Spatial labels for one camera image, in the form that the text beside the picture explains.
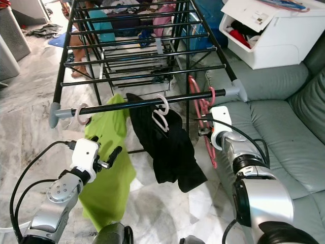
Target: lime green cloth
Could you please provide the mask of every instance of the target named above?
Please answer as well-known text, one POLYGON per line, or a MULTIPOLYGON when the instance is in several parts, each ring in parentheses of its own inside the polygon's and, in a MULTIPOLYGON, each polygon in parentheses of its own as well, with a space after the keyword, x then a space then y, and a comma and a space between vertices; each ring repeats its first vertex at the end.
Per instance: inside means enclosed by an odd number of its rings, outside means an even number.
MULTIPOLYGON (((112 97, 108 104, 123 103, 121 95, 112 97)), ((83 215, 89 217, 99 232, 112 221, 122 219, 126 208, 130 183, 136 172, 124 145, 126 137, 126 118, 128 110, 116 110, 97 113, 85 128, 85 137, 98 136, 100 159, 106 161, 117 147, 123 148, 113 167, 103 169, 92 183, 88 183, 79 199, 84 207, 83 215)))

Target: drying rack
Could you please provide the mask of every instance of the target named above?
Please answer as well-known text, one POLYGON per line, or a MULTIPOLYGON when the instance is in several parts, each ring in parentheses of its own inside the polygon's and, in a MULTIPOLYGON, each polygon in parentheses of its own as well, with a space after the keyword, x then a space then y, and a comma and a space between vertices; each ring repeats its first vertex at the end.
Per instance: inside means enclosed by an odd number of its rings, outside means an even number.
POLYGON ((123 5, 123 6, 110 6, 110 7, 98 7, 98 8, 80 8, 80 2, 85 0, 74 0, 71 7, 69 24, 66 34, 66 39, 64 42, 63 53, 61 57, 56 88, 54 93, 53 103, 50 109, 50 127, 54 128, 60 118, 73 117, 76 113, 75 108, 61 109, 60 99, 62 89, 66 86, 76 86, 92 84, 96 94, 97 106, 81 108, 79 114, 90 114, 98 112, 106 112, 112 110, 126 109, 126 108, 136 108, 149 105, 159 105, 163 101, 160 99, 147 99, 140 102, 125 102, 112 105, 103 105, 100 99, 99 89, 97 87, 98 83, 107 83, 110 85, 113 92, 115 87, 128 87, 128 86, 140 86, 149 85, 161 82, 170 81, 175 74, 186 74, 186 94, 166 97, 169 103, 175 103, 180 101, 186 101, 186 130, 189 132, 189 101, 195 99, 203 99, 212 97, 210 91, 190 94, 189 83, 187 82, 190 72, 206 71, 213 69, 225 69, 227 72, 233 87, 229 89, 215 90, 215 96, 226 96, 226 95, 241 95, 240 91, 242 85, 240 81, 236 78, 231 66, 226 60, 220 45, 218 44, 212 30, 206 23, 202 13, 197 7, 194 0, 175 0, 163 3, 142 3, 136 5, 123 5), (139 15, 127 15, 127 16, 114 16, 110 18, 90 18, 88 11, 90 10, 104 10, 104 9, 116 9, 116 8, 128 8, 128 7, 145 7, 152 5, 164 5, 164 4, 175 4, 175 12, 165 12, 165 13, 149 13, 149 14, 139 14, 139 15), (196 14, 198 21, 190 19, 190 14, 196 14), (121 20, 131 20, 131 19, 150 19, 153 17, 166 17, 174 16, 173 23, 161 24, 161 25, 144 25, 136 26, 131 28, 116 28, 110 30, 94 30, 93 24, 96 22, 106 22, 109 21, 113 23, 114 21, 121 20), (77 23, 79 26, 78 32, 72 32, 72 26, 77 23), (202 25, 205 32, 202 34, 197 34, 195 32, 190 33, 190 26, 202 25), (118 33, 125 31, 136 31, 136 30, 153 30, 155 28, 166 28, 171 27, 172 30, 169 35, 161 36, 160 38, 146 38, 146 39, 128 39, 128 40, 117 40, 112 42, 99 42, 97 34, 103 33, 118 33), (83 42, 81 46, 69 46, 70 38, 72 35, 79 35, 83 42), (212 48, 205 48, 199 50, 190 50, 189 40, 192 38, 202 38, 208 37, 213 44, 212 48), (186 43, 186 50, 179 50, 180 40, 186 43), (123 51, 128 49, 133 49, 134 44, 149 43, 149 46, 154 43, 157 46, 156 51, 148 52, 133 52, 126 54, 105 54, 107 49, 116 47, 115 50, 123 51), (71 49, 85 49, 87 61, 84 62, 67 62, 68 51, 71 49), (88 50, 91 49, 95 60, 90 59, 90 54, 88 50), (195 64, 200 62, 211 52, 216 52, 222 65, 193 68, 195 64), (202 58, 200 58, 195 64, 190 65, 190 57, 195 53, 205 53, 202 58), (179 56, 186 55, 186 65, 182 65, 179 56), (88 79, 84 81, 76 82, 64 82, 64 73, 66 68, 73 69, 75 65, 86 65, 89 67, 89 74, 82 74, 88 79), (95 74, 92 65, 100 65, 99 77, 95 78, 95 74), (137 74, 136 72, 148 72, 146 74, 137 74), (163 77, 164 80, 154 79, 155 77, 163 77), (139 78, 146 78, 148 80, 144 81, 132 81, 139 78))

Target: white marble floor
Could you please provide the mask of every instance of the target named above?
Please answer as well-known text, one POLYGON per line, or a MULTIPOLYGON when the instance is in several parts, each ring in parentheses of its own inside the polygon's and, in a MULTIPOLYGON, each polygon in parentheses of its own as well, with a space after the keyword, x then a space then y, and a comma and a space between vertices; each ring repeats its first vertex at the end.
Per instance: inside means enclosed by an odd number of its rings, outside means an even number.
MULTIPOLYGON (((27 163, 53 141, 83 137, 83 127, 75 120, 61 120, 55 129, 48 125, 62 49, 47 45, 44 39, 28 37, 27 40, 32 53, 19 61, 20 75, 8 82, 9 87, 0 89, 0 227, 10 227, 11 192, 27 163)), ((72 80, 70 74, 71 71, 66 72, 65 81, 72 80)), ((115 92, 143 94, 164 89, 162 86, 125 88, 115 92)), ((112 95, 106 84, 100 84, 100 93, 103 101, 112 95)), ((173 83, 167 95, 178 93, 177 83, 173 83)), ((61 104, 69 108, 81 102, 95 104, 95 101, 92 87, 81 85, 64 88, 61 104)), ((184 116, 182 105, 173 105, 173 109, 184 116)), ((196 123, 191 123, 196 159, 208 181, 188 193, 182 193, 176 183, 157 184, 152 158, 146 152, 131 155, 137 177, 132 182, 121 221, 133 228, 136 244, 176 244, 190 234, 206 243, 221 243, 223 231, 234 218, 230 202, 209 162, 204 141, 196 138, 195 130, 196 123)), ((129 121, 126 144, 129 150, 141 148, 129 121)), ((70 161, 71 152, 65 147, 50 150, 26 175, 18 196, 36 180, 55 178, 70 161)), ((34 187, 26 196, 19 215, 20 223, 31 219, 44 199, 46 187, 47 184, 34 187)), ((78 203, 70 214, 60 243, 91 243, 95 236, 95 228, 82 216, 82 205, 78 203)), ((0 234, 0 243, 16 243, 14 234, 0 234)), ((230 231, 227 243, 244 243, 239 226, 235 225, 230 231)))

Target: white storage bin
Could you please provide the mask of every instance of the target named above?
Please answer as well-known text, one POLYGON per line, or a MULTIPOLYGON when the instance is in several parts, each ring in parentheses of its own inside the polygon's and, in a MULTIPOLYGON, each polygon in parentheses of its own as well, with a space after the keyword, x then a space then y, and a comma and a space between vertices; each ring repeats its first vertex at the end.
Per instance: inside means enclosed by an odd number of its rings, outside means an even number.
POLYGON ((310 11, 288 11, 257 0, 229 0, 221 9, 225 14, 219 26, 228 37, 228 48, 252 69, 299 64, 325 29, 325 4, 314 0, 299 2, 310 11), (226 31, 234 20, 256 32, 264 29, 252 49, 226 31))

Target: gray sofa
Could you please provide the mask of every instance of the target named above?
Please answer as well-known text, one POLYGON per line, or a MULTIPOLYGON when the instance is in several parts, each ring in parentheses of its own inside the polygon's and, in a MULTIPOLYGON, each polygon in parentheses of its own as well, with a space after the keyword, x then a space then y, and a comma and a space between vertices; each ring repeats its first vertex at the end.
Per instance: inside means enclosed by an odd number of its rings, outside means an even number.
MULTIPOLYGON (((325 34, 300 65, 252 70, 230 50, 225 54, 249 102, 222 97, 215 106, 227 106, 233 126, 266 141, 271 169, 294 201, 295 227, 325 243, 325 34)), ((194 56, 192 62, 201 56, 194 56)), ((198 65, 219 63, 213 53, 198 65)), ((231 86, 223 69, 195 76, 203 90, 209 85, 215 89, 231 86)), ((183 82, 180 88, 185 91, 183 82)), ((231 166, 220 152, 217 162, 217 174, 233 202, 231 166)))

